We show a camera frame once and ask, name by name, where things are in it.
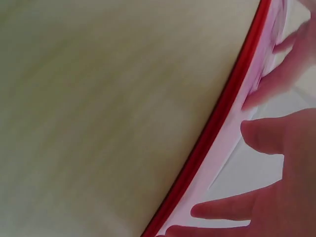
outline curved edge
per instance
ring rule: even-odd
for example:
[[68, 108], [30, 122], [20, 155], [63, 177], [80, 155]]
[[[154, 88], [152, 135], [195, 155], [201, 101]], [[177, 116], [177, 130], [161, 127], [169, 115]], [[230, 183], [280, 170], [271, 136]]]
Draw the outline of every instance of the curved edge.
[[184, 195], [234, 103], [263, 31], [272, 0], [259, 3], [248, 35], [218, 102], [186, 163], [141, 237], [154, 237]]

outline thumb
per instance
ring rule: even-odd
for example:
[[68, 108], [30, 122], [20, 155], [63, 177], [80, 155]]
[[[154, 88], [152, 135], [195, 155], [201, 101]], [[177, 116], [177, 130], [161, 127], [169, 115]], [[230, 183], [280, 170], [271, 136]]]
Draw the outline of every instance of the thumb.
[[244, 121], [241, 133], [247, 145], [266, 154], [283, 154], [286, 117]]

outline red plastic edge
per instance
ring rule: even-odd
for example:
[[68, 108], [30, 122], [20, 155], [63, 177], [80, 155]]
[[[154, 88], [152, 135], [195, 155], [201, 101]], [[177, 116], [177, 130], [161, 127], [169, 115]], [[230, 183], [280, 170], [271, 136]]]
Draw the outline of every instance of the red plastic edge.
[[258, 46], [272, 0], [261, 0], [228, 82], [195, 147], [141, 237], [155, 237], [184, 195], [235, 101]]

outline finger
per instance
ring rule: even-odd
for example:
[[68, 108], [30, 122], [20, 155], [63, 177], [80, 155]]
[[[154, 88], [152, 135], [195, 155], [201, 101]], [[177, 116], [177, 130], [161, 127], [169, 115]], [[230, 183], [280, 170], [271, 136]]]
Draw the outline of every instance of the finger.
[[171, 226], [166, 237], [245, 237], [248, 227], [210, 229], [197, 227]]
[[273, 48], [273, 53], [284, 52], [287, 49], [289, 49], [290, 47], [292, 47], [293, 44], [295, 43], [295, 40], [296, 40], [296, 37], [297, 37], [297, 32], [298, 31], [294, 31], [288, 37], [286, 37], [281, 43], [277, 44]]
[[308, 24], [309, 21], [304, 22], [296, 31], [292, 32], [288, 37], [286, 37], [283, 42], [277, 44], [273, 49], [273, 53], [283, 52], [291, 48], [294, 45], [297, 36], [305, 31], [305, 29], [308, 27]]
[[294, 47], [279, 66], [262, 78], [259, 88], [247, 97], [242, 110], [258, 106], [288, 91], [310, 66], [306, 52]]
[[288, 117], [244, 121], [241, 133], [247, 145], [266, 154], [283, 154]]
[[191, 215], [203, 219], [250, 220], [254, 203], [262, 190], [197, 204]]

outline hand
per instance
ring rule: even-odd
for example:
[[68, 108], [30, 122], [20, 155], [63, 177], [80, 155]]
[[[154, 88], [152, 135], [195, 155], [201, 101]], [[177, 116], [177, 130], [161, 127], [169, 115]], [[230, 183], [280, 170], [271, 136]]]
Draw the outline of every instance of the hand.
[[245, 121], [245, 142], [259, 152], [284, 154], [282, 179], [271, 186], [198, 204], [193, 217], [251, 220], [228, 229], [170, 227], [166, 237], [314, 237], [316, 236], [316, 109], [282, 118]]
[[274, 53], [292, 47], [283, 62], [272, 72], [264, 76], [257, 91], [248, 96], [243, 110], [265, 103], [270, 98], [288, 91], [299, 77], [316, 62], [316, 1], [301, 0], [311, 11], [309, 21], [290, 34], [274, 48]]

